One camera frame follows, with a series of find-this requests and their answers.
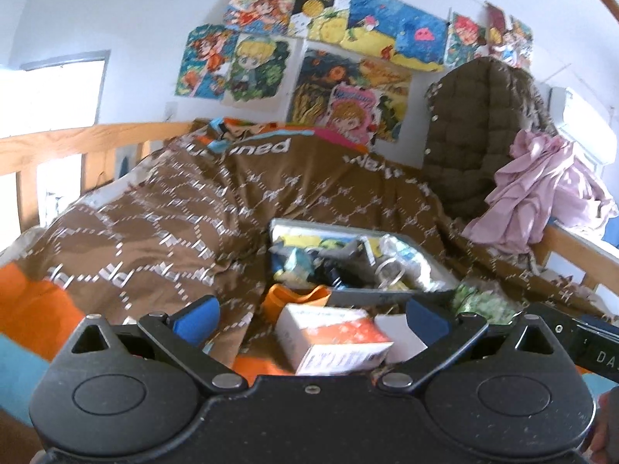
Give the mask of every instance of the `wooden bed frame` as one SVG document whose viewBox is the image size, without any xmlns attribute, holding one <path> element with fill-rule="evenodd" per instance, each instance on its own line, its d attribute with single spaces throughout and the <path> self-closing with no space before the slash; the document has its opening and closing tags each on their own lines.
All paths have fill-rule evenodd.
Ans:
<svg viewBox="0 0 619 464">
<path fill-rule="evenodd" d="M 0 175 L 16 173 L 17 207 L 21 231 L 38 224 L 36 167 L 52 159 L 82 155 L 82 194 L 114 179 L 116 149 L 137 145 L 135 162 L 150 154 L 150 142 L 168 140 L 191 130 L 191 122 L 119 123 L 78 129 L 38 132 L 0 139 Z M 619 259 L 596 249 L 556 226 L 548 226 L 543 240 L 533 246 L 538 263 L 552 252 L 585 272 L 583 285 L 595 290 L 603 284 L 619 294 Z"/>
</svg>

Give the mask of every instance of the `air conditioner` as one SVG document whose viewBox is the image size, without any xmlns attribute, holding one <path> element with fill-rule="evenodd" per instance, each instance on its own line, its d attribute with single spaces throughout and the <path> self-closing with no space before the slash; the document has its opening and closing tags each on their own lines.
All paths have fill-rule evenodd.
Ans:
<svg viewBox="0 0 619 464">
<path fill-rule="evenodd" d="M 550 116 L 561 135 L 578 144 L 584 162 L 600 175 L 617 155 L 617 136 L 602 116 L 570 88 L 550 90 Z"/>
</svg>

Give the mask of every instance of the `small cardboard box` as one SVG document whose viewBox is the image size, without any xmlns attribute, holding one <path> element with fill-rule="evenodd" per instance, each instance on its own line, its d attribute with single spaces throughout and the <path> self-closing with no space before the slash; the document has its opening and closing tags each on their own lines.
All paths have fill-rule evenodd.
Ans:
<svg viewBox="0 0 619 464">
<path fill-rule="evenodd" d="M 336 375 L 379 366 L 393 342 L 358 309 L 288 304 L 275 334 L 296 375 Z"/>
</svg>

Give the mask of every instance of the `black device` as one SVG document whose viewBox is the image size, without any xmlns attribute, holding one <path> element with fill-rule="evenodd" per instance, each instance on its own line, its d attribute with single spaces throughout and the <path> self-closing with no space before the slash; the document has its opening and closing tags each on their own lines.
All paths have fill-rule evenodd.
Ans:
<svg viewBox="0 0 619 464">
<path fill-rule="evenodd" d="M 44 462 L 585 462 L 595 404 L 538 315 L 490 328 L 462 314 L 375 384 L 263 376 L 251 388 L 165 322 L 79 325 L 30 405 Z"/>
</svg>

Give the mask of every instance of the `blue gripper pad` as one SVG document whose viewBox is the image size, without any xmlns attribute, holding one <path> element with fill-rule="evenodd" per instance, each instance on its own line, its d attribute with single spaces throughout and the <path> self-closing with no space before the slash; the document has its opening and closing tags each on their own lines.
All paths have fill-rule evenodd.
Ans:
<svg viewBox="0 0 619 464">
<path fill-rule="evenodd" d="M 219 323 L 219 302 L 213 295 L 205 295 L 183 310 L 169 316 L 172 331 L 196 347 L 209 337 Z"/>
<path fill-rule="evenodd" d="M 411 299 L 406 303 L 406 322 L 409 328 L 430 347 L 451 332 L 451 322 Z"/>
</svg>

